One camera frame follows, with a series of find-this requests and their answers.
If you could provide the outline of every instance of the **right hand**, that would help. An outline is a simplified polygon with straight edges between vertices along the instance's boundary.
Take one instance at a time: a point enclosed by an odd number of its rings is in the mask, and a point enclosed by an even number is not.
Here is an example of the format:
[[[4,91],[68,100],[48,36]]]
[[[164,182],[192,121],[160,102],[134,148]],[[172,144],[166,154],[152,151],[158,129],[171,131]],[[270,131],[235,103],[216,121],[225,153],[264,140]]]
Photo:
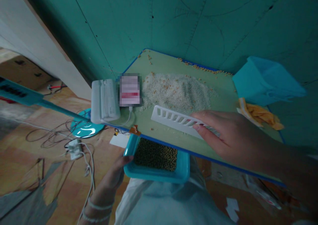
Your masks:
[[[273,175],[284,155],[284,144],[272,139],[243,115],[205,110],[191,114],[220,133],[217,137],[203,125],[194,125],[200,136],[224,160],[249,170]]]

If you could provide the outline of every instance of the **white plastic scraper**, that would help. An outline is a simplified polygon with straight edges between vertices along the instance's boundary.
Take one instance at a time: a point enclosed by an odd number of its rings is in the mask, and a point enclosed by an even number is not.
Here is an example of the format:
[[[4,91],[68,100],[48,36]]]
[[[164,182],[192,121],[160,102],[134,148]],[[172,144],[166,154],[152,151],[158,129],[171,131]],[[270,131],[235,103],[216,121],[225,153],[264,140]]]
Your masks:
[[[163,108],[156,105],[153,109],[151,120],[158,123],[164,124],[168,127],[172,127],[178,131],[187,133],[189,135],[195,136],[203,140],[199,133],[192,127],[194,124],[203,124],[207,129],[213,132],[215,135],[220,136],[220,134],[212,127],[204,124],[202,121],[184,115],[170,109]]]

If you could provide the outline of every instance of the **desk lamp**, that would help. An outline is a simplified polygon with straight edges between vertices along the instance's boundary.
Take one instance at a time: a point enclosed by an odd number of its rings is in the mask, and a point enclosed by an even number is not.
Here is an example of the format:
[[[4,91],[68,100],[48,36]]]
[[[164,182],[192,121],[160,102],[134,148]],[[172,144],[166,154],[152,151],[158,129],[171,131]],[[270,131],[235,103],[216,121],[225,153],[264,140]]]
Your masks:
[[[37,104],[73,117],[71,128],[74,128],[74,130],[71,133],[75,137],[88,138],[96,135],[104,128],[103,124],[94,124],[90,121],[90,109],[81,111],[79,114],[73,113],[44,100],[44,95],[2,77],[0,77],[0,96],[27,106]]]

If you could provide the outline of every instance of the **hand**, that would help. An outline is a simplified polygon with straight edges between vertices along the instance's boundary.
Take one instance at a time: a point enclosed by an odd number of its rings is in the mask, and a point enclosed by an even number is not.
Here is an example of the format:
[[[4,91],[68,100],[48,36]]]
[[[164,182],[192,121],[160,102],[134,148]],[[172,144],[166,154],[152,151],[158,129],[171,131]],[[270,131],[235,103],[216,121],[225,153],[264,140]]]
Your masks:
[[[237,166],[272,174],[271,166],[286,150],[239,113],[205,110],[191,116],[220,133],[218,138],[202,125],[193,126],[219,156]]]
[[[133,156],[123,157],[123,153],[115,160],[102,180],[104,188],[117,190],[124,179],[124,166],[133,160]]]

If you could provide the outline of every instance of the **paper scrap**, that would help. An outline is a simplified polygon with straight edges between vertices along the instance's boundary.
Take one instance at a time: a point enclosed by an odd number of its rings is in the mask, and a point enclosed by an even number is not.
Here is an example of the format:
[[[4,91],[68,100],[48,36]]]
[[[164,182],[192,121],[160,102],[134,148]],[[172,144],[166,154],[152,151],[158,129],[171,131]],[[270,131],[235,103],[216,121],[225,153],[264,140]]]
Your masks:
[[[239,211],[238,201],[236,199],[226,198],[228,207],[233,208],[235,211]]]
[[[230,219],[231,219],[233,222],[237,223],[238,220],[239,220],[239,217],[238,217],[238,215],[236,214],[236,212],[234,211],[234,209],[233,209],[232,207],[226,207],[225,209],[226,209],[226,211],[228,212],[228,215],[230,216]]]
[[[126,148],[130,135],[117,134],[117,136],[113,136],[110,140],[109,144]]]

